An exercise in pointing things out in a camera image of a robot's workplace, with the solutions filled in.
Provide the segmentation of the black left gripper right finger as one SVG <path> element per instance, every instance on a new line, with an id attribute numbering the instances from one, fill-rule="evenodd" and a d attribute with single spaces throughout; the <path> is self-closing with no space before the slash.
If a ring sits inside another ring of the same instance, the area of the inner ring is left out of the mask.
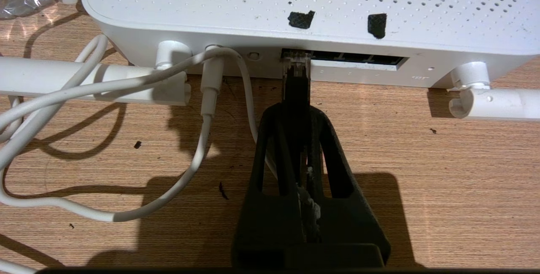
<path id="1" fill-rule="evenodd" d="M 313 106 L 309 118 L 305 186 L 314 222 L 308 241 L 322 251 L 326 266 L 386 266 L 390 243 L 351 172 L 330 119 Z"/>

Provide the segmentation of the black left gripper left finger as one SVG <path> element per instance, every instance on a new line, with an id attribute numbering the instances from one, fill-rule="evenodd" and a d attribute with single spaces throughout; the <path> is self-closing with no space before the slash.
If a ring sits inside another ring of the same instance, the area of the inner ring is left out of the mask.
<path id="1" fill-rule="evenodd" d="M 282 104 L 268 107 L 260 121 L 247 192 L 231 249 L 234 267 L 285 267 L 289 248 L 303 243 L 295 173 L 282 122 Z M 263 193 L 267 144 L 274 139 L 278 195 Z"/>

